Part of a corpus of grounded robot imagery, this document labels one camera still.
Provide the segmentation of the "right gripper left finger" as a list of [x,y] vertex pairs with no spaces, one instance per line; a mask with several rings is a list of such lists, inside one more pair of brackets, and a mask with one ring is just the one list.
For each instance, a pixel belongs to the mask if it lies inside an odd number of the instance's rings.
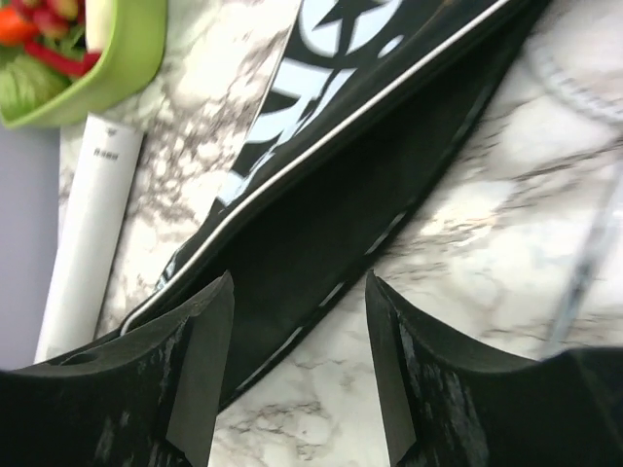
[[86,351],[1,375],[5,466],[204,466],[234,318],[223,275]]

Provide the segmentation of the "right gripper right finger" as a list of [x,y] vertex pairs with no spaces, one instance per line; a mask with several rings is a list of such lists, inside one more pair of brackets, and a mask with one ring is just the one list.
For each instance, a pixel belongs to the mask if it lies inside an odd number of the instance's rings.
[[542,361],[477,341],[369,274],[365,306],[393,466],[618,466],[622,351]]

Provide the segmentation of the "white shuttlecock tube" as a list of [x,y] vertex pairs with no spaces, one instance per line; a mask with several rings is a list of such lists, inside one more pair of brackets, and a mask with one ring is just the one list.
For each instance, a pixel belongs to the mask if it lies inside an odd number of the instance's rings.
[[91,342],[144,133],[87,117],[34,361]]

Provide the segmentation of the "black racket cover bag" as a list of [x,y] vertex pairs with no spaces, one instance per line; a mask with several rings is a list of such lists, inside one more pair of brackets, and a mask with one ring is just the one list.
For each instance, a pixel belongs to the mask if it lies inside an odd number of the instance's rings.
[[222,272],[235,284],[220,407],[282,361],[447,170],[543,1],[305,1],[204,223],[131,330]]

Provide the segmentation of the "green toy cabbage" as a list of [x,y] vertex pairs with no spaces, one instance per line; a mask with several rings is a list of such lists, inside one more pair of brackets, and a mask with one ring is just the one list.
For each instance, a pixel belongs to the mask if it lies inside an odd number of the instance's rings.
[[1,115],[12,121],[41,107],[71,84],[35,58],[19,54],[1,65]]

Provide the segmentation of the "green plastic basket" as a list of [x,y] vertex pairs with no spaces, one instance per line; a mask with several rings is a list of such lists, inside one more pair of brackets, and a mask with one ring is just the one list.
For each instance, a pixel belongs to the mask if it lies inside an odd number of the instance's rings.
[[41,107],[19,118],[3,116],[6,128],[55,127],[80,122],[145,88],[157,74],[165,51],[166,1],[112,3],[111,32],[94,67]]

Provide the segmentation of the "red toy chili pepper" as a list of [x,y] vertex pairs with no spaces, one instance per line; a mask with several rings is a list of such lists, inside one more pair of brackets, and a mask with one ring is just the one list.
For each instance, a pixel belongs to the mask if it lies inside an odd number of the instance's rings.
[[69,58],[34,41],[27,42],[24,50],[53,70],[74,78],[88,74],[101,57],[101,52],[94,52],[85,53],[81,59]]

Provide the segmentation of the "white toy radish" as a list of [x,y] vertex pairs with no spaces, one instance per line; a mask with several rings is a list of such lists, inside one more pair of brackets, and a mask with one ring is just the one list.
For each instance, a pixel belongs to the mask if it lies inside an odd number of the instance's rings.
[[85,1],[85,41],[89,53],[101,53],[112,33],[114,0]]

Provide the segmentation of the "orange toy carrot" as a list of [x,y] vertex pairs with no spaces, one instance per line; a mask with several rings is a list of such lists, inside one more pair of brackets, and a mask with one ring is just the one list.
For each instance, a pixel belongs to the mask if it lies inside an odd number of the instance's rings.
[[0,44],[18,46],[39,35],[39,30],[32,22],[23,18],[12,6],[0,10]]

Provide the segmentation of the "red toy cherry bunch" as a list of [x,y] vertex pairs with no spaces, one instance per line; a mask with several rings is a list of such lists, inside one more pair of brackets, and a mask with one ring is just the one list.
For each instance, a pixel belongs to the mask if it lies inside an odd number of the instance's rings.
[[79,0],[11,1],[10,6],[45,36],[58,39],[84,21],[85,2]]

